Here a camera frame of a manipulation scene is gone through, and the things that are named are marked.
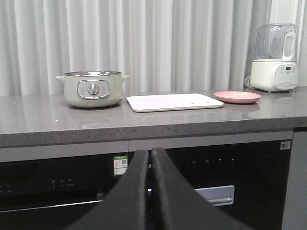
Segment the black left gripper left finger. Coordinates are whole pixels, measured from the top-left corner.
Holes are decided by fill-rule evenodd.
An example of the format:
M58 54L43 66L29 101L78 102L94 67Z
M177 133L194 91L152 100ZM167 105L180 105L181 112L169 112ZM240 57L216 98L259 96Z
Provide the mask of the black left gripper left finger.
M69 230L145 230L146 175L149 151L137 150L126 173L98 203L67 229Z

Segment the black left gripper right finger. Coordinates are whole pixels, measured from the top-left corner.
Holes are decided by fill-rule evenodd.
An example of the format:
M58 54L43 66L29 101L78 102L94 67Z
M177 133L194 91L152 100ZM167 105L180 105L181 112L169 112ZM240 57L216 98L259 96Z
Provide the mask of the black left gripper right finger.
M163 148L151 151L155 223L159 230L248 230L212 206L175 167Z

